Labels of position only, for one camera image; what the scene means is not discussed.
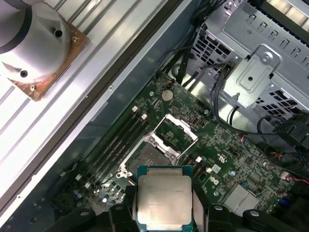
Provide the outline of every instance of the screw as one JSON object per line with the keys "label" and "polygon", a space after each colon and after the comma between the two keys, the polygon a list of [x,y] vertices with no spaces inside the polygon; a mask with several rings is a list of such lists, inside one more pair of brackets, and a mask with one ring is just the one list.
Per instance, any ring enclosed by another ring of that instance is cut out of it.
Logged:
{"label": "screw", "polygon": [[171,155],[171,156],[169,157],[169,160],[170,160],[170,161],[174,161],[174,160],[175,160],[175,156],[174,156],[174,155]]}
{"label": "screw", "polygon": [[32,85],[31,87],[30,87],[30,90],[33,92],[33,91],[35,91],[37,89],[37,87],[35,86],[35,85]]}
{"label": "screw", "polygon": [[263,58],[262,58],[262,61],[263,62],[267,62],[269,60],[269,55],[265,55]]}
{"label": "screw", "polygon": [[220,210],[223,210],[222,206],[220,206],[220,205],[215,205],[214,208],[215,208],[216,210],[219,210],[219,211],[220,211]]}
{"label": "screw", "polygon": [[254,217],[260,216],[260,214],[259,214],[258,212],[256,212],[256,211],[251,211],[250,214],[251,214],[252,216],[254,216]]}

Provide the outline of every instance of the black cable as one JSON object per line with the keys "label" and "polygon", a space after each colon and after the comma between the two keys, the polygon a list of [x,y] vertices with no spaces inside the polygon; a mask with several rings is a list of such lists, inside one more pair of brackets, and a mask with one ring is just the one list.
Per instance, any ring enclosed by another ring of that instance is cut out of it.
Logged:
{"label": "black cable", "polygon": [[230,66],[226,65],[218,78],[218,81],[216,82],[216,84],[212,87],[211,90],[211,102],[213,104],[212,108],[213,108],[213,113],[217,119],[217,121],[225,128],[230,129],[232,131],[235,131],[237,133],[241,133],[241,134],[251,134],[251,135],[276,135],[275,133],[260,133],[260,132],[248,132],[248,131],[244,131],[244,130],[240,130],[240,129],[236,129],[234,127],[232,127],[231,125],[229,125],[228,123],[226,123],[225,121],[221,120],[221,118],[219,117],[219,106],[218,106],[218,102],[219,102],[219,93],[220,90],[223,88],[224,84],[225,84],[225,80],[227,78],[228,72],[230,70]]}
{"label": "black cable", "polygon": [[[197,35],[196,29],[197,29],[196,27],[192,27],[189,39],[185,43],[185,46],[193,46],[193,43],[195,41],[195,37]],[[176,76],[176,81],[179,84],[181,84],[183,82],[183,78],[186,74],[186,70],[187,70],[187,66],[188,66],[188,62],[189,62],[189,58],[190,58],[190,52],[191,52],[191,50],[187,50],[183,54],[183,58],[182,58],[182,61],[180,63],[180,67],[179,67],[179,70],[178,70],[178,73],[177,73],[177,76]]]}
{"label": "black cable", "polygon": [[[202,25],[206,17],[208,17],[212,12],[218,9],[224,2],[225,0],[213,0],[213,1],[206,0],[201,3],[201,5],[198,7],[198,9],[191,17],[191,23],[193,25],[193,28],[190,32],[191,36],[187,41],[186,45],[193,45],[195,38],[197,36],[196,32],[197,28]],[[183,82],[183,78],[185,77],[189,57],[190,57],[190,51],[185,51],[183,54],[178,74],[176,76],[176,81],[179,84]]]}
{"label": "black cable", "polygon": [[236,113],[236,111],[239,109],[239,106],[237,105],[237,106],[235,106],[234,108],[233,108],[233,110],[231,111],[231,114],[230,114],[230,118],[229,118],[229,121],[228,121],[228,123],[231,125],[231,126],[233,126],[233,117],[234,117],[234,114]]}
{"label": "black cable", "polygon": [[[281,121],[281,122],[285,122],[285,121],[286,121],[284,118],[282,118],[282,117],[280,117],[280,116],[277,116],[277,115],[268,115],[268,116],[264,116],[264,117],[260,118],[260,119],[258,120],[257,124],[256,124],[256,129],[257,129],[257,132],[258,132],[258,133],[263,133],[263,132],[262,132],[262,122],[263,122],[263,120],[266,119],[266,118],[275,118],[275,119],[278,119],[278,120]],[[262,137],[264,143],[265,143],[265,144],[268,144],[267,139],[266,139],[264,136],[261,136],[261,137]]]}
{"label": "black cable", "polygon": [[180,48],[171,49],[171,50],[165,52],[165,53],[160,57],[159,61],[157,62],[156,66],[155,66],[155,69],[154,69],[154,79],[157,78],[156,74],[157,74],[157,72],[158,72],[159,66],[160,66],[160,64],[161,64],[161,62],[162,62],[162,60],[163,60],[163,58],[164,58],[167,54],[169,54],[169,53],[171,53],[171,52],[175,52],[175,51],[181,51],[181,50],[189,49],[189,48],[191,48],[191,47],[192,47],[192,46],[184,46],[184,47],[180,47]]}
{"label": "black cable", "polygon": [[215,69],[215,68],[222,68],[224,67],[226,64],[212,64],[212,65],[204,65],[202,67],[199,68],[200,71],[196,70],[196,72],[190,77],[189,80],[187,80],[184,84],[183,87],[186,87],[188,84],[191,83],[191,81],[193,81],[194,79],[196,79],[196,77],[202,73],[205,69]]}

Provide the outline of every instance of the motherboard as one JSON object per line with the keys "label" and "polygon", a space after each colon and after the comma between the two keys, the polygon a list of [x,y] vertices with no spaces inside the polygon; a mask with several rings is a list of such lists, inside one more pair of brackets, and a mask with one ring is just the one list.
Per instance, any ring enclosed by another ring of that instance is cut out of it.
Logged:
{"label": "motherboard", "polygon": [[237,215],[252,208],[270,213],[293,182],[282,180],[282,171],[250,141],[244,149],[242,138],[168,75],[158,75],[80,162],[53,207],[62,215],[76,207],[99,214],[137,183],[137,167],[190,165],[210,203]]}

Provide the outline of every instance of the screw hole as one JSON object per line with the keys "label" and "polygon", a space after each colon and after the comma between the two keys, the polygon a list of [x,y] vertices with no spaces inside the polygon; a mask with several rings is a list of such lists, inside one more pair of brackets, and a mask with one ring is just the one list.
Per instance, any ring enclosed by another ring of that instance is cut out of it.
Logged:
{"label": "screw hole", "polygon": [[62,36],[62,31],[61,30],[56,30],[55,31],[55,36],[57,37],[57,38],[60,38],[61,36]]}
{"label": "screw hole", "polygon": [[28,76],[28,72],[27,72],[26,70],[23,70],[23,71],[20,72],[20,76],[21,76],[22,78],[25,78],[25,77]]}

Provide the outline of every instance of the red wire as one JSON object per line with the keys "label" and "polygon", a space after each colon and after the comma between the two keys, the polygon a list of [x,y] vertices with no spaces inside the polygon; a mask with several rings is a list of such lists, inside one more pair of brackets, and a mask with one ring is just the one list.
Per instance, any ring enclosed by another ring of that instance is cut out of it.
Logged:
{"label": "red wire", "polygon": [[309,185],[309,181],[304,180],[304,179],[297,179],[295,177],[292,177],[292,180],[294,180],[294,181],[302,181],[302,182],[305,182],[307,185]]}

